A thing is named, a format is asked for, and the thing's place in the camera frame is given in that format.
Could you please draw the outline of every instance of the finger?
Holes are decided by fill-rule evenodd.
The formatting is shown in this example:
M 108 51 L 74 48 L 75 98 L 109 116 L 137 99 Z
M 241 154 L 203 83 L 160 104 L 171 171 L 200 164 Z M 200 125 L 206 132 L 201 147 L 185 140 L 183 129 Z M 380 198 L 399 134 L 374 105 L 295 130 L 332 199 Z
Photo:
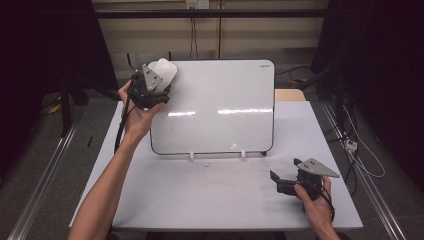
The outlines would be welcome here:
M 158 113 L 163 108 L 163 106 L 165 106 L 165 103 L 158 103 L 147 111 L 149 113 L 152 113 L 153 115 L 155 115 L 156 113 Z
M 127 97 L 128 97 L 128 89 L 130 89 L 130 84 L 131 84 L 131 80 L 129 80 L 127 83 L 125 83 L 124 86 L 122 86 L 119 90 L 118 90 L 118 94 L 121 97 L 121 100 L 123 102 L 127 101 Z
M 297 196 L 303 202 L 305 207 L 313 204 L 312 199 L 309 197 L 308 193 L 306 192 L 306 190 L 302 186 L 300 186 L 299 184 L 295 184 L 294 190 L 296 191 Z
M 331 195 L 331 181 L 327 176 L 322 176 L 322 181 L 324 182 L 324 188 L 327 190 L 328 194 Z

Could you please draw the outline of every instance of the white board frame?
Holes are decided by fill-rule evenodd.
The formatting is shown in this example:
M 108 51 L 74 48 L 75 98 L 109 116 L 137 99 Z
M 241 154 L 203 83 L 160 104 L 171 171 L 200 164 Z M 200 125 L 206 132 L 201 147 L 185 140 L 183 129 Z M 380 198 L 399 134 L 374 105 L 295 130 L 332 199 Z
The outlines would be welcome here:
M 270 60 L 172 63 L 178 72 L 170 100 L 150 131 L 155 153 L 265 153 L 272 148 L 275 66 Z

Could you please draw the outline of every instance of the gray floor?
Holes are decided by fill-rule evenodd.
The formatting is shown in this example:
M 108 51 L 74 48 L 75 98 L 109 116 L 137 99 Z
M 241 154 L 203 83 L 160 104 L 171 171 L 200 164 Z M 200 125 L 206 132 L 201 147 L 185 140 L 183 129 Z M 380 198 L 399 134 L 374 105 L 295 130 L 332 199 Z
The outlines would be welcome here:
M 305 71 L 292 72 L 293 79 L 309 78 L 310 76 L 310 73 Z M 288 74 L 278 75 L 276 86 L 279 88 L 288 86 L 288 78 Z M 78 124 L 73 140 L 29 229 L 27 239 L 65 239 L 68 234 L 69 222 L 100 151 L 116 106 L 116 102 L 97 94 L 90 94 L 90 96 L 94 97 L 90 99 L 87 106 L 72 106 L 74 115 L 81 110 L 84 112 L 82 120 Z M 307 89 L 305 96 L 311 102 L 322 130 L 330 129 L 332 126 L 323 111 L 322 102 L 316 99 L 314 88 Z M 386 169 L 385 177 L 373 180 L 399 221 L 407 239 L 422 239 L 424 236 L 422 227 L 424 226 L 424 194 L 399 169 L 390 150 L 378 143 L 373 129 L 360 113 L 360 109 L 358 109 L 356 114 L 359 135 L 378 156 Z M 13 229 L 54 153 L 60 140 L 60 133 L 60 112 L 46 115 L 44 110 L 40 114 L 39 121 L 28 144 L 22 151 L 17 165 L 4 179 L 3 186 L 0 188 L 0 239 L 7 239 Z M 336 136 L 331 133 L 326 137 L 333 139 Z M 330 142 L 329 147 L 340 171 L 345 174 L 349 163 L 340 143 Z M 380 173 L 380 166 L 362 145 L 359 146 L 359 154 L 369 171 Z M 354 178 L 351 176 L 348 188 L 354 185 L 353 180 Z M 391 239 L 359 181 L 358 189 L 352 199 L 364 223 L 364 228 L 342 232 L 352 239 Z M 143 232 L 119 232 L 117 234 L 121 239 L 144 239 L 145 236 Z M 265 234 L 250 235 L 253 239 L 264 239 L 266 236 Z M 290 240 L 314 239 L 310 231 L 287 232 L 286 235 Z

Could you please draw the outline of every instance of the white table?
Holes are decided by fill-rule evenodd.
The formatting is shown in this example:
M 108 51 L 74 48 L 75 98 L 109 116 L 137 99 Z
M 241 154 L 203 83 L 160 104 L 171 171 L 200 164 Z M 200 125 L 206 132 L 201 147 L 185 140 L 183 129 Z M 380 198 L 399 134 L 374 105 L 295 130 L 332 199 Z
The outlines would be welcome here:
M 83 198 L 113 155 L 119 104 Z M 114 228 L 147 231 L 266 231 L 309 228 L 296 197 L 277 193 L 269 170 L 294 180 L 293 158 L 315 158 L 340 174 L 309 102 L 276 102 L 274 145 L 266 157 L 236 154 L 161 156 L 149 137 L 130 166 Z M 334 227 L 362 222 L 341 178 L 332 178 Z

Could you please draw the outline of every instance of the black cable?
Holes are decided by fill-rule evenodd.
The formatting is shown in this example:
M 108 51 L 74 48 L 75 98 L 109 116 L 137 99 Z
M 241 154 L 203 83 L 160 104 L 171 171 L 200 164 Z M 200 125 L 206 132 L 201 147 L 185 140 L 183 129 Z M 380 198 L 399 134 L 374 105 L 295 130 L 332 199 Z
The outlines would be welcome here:
M 290 72 L 290 71 L 293 71 L 293 70 L 296 70 L 296 69 L 299 69 L 299 68 L 309 68 L 309 66 L 298 66 L 298 67 L 294 67 L 294 68 L 289 69 L 289 70 L 286 70 L 286 71 L 284 71 L 284 72 L 276 73 L 275 75 L 281 75 L 281 74 L 284 74 L 284 73 L 288 73 L 288 72 Z
M 287 86 L 287 89 L 289 89 L 291 87 L 291 84 L 292 84 L 291 71 L 292 70 L 289 71 L 289 85 Z
M 318 0 L 315 0 L 315 10 L 317 10 L 317 9 L 318 9 Z M 318 25 L 317 25 L 317 18 L 316 17 L 315 17 L 314 21 L 315 21 L 315 31 L 316 31 L 317 38 L 318 38 L 318 41 L 319 41 L 321 36 L 318 33 Z
M 137 68 L 135 68 L 132 64 L 131 64 L 131 58 L 130 58 L 130 54 L 127 53 L 127 62 L 128 62 L 128 66 L 130 66 L 130 68 L 134 71 L 137 71 Z
M 196 29 L 196 19 L 193 18 L 193 29 L 194 29 L 194 45 L 196 47 L 196 57 L 199 60 L 199 52 L 197 51 L 197 29 Z
M 334 129 L 336 129 L 336 128 L 338 128 L 338 127 L 339 127 L 339 125 L 336 125 L 336 126 L 334 126 L 334 127 L 330 128 L 330 129 L 328 129 L 328 130 L 323 131 L 323 132 L 322 132 L 322 134 L 323 134 L 324 136 L 327 136 L 329 133 L 331 133 L 331 131 L 334 131 Z
M 191 60 L 191 52 L 193 51 L 193 18 L 190 18 L 191 21 L 191 43 L 190 43 L 190 60 Z
M 48 107 L 48 106 L 50 106 L 51 104 L 53 104 L 53 103 L 56 103 L 56 102 L 59 102 L 60 103 L 60 93 L 54 98 L 54 100 L 52 100 L 52 101 L 50 101 L 49 103 L 46 103 L 46 104 L 44 104 L 42 107 L 41 107 L 41 109 L 44 109 L 44 108 L 46 108 L 46 107 Z
M 119 129 L 118 129 L 118 133 L 116 134 L 116 140 L 115 140 L 115 149 L 114 149 L 114 153 L 116 153 L 116 151 L 118 150 L 118 148 L 119 148 L 119 145 L 121 144 L 121 138 L 122 138 L 122 133 L 123 133 L 123 131 L 124 131 L 124 127 L 125 127 L 125 124 L 127 123 L 127 119 L 128 119 L 128 116 L 129 116 L 129 114 L 131 113 L 131 111 L 135 108 L 135 106 L 128 112 L 128 107 L 129 107 L 129 105 L 130 105 L 130 96 L 129 96 L 129 93 L 132 91 L 132 88 L 133 88 L 133 79 L 131 78 L 131 80 L 130 80 L 131 82 L 130 82 L 130 87 L 129 87 L 129 89 L 128 89 L 128 92 L 127 92 L 127 102 L 125 103 L 125 106 L 124 106 L 124 111 L 122 112 L 122 120 L 121 120 L 121 123 L 119 124 Z
M 207 232 L 202 233 L 202 235 L 200 235 L 199 240 L 204 240 L 206 239 L 206 237 L 208 236 Z
M 328 194 L 328 198 L 327 196 L 325 196 L 324 193 L 322 193 L 321 189 L 316 188 L 312 183 L 310 183 L 309 181 L 307 181 L 306 179 L 302 178 L 302 182 L 305 182 L 307 184 L 309 184 L 309 186 L 311 186 L 313 189 L 315 189 L 315 191 L 317 193 L 319 193 L 319 195 L 321 195 L 321 197 L 328 203 L 328 206 L 330 207 L 330 214 L 331 214 L 331 222 L 334 221 L 334 217 L 336 215 L 336 210 L 334 209 L 334 206 L 331 202 L 331 194 L 327 191 L 327 189 L 325 189 L 325 187 L 322 187 L 322 189 L 324 189 L 324 191 Z
M 353 128 L 358 129 L 358 122 L 357 122 L 357 120 L 356 120 L 356 115 L 355 115 L 355 113 L 353 112 L 353 109 L 354 109 L 354 103 L 353 103 L 353 102 L 351 102 L 350 106 L 348 106 L 348 107 L 346 107 L 346 106 L 345 106 L 345 109 L 346 109 L 346 112 L 347 112 L 346 114 L 349 114 L 349 115 L 351 116 L 350 118 L 352 119 L 352 129 L 353 129 Z M 356 134 L 354 135 L 354 141 L 355 141 L 355 142 L 358 142 L 358 136 L 357 136 Z M 355 192 L 356 192 L 357 185 L 358 185 L 358 179 L 357 179 L 357 176 L 356 176 L 356 170 L 355 170 L 355 168 L 354 168 L 355 161 L 354 161 L 354 160 L 352 160 L 352 161 L 350 162 L 350 158 L 349 158 L 349 155 L 347 154 L 347 151 L 345 151 L 345 155 L 346 155 L 346 158 L 347 158 L 347 160 L 349 161 L 350 165 L 349 165 L 348 172 L 346 173 L 346 176 L 344 177 L 344 181 L 345 181 L 345 183 L 347 184 L 347 181 L 348 181 L 348 179 L 349 179 L 350 173 L 351 173 L 351 172 L 353 172 L 355 182 L 354 182 L 353 190 L 352 190 L 352 192 L 350 193 L 350 196 L 353 196 L 353 195 L 355 194 Z M 354 157 L 355 159 L 358 157 L 358 149 L 356 149 L 356 151 L 354 152 L 354 156 L 353 156 L 353 157 Z
M 336 142 L 336 141 L 344 141 L 347 137 L 349 137 L 352 133 L 354 133 L 354 131 L 353 131 L 353 129 L 356 129 L 356 116 L 355 116 L 355 113 L 353 112 L 353 111 L 351 111 L 351 110 L 348 110 L 347 111 L 347 113 L 346 114 L 349 114 L 350 116 L 351 116 L 351 119 L 354 119 L 354 124 L 353 124 L 353 126 L 349 129 L 349 132 L 347 132 L 347 133 L 342 133 L 342 136 L 341 137 L 338 137 L 338 138 L 335 138 L 335 139 L 330 139 L 330 140 L 327 140 L 327 143 L 330 143 L 330 142 Z

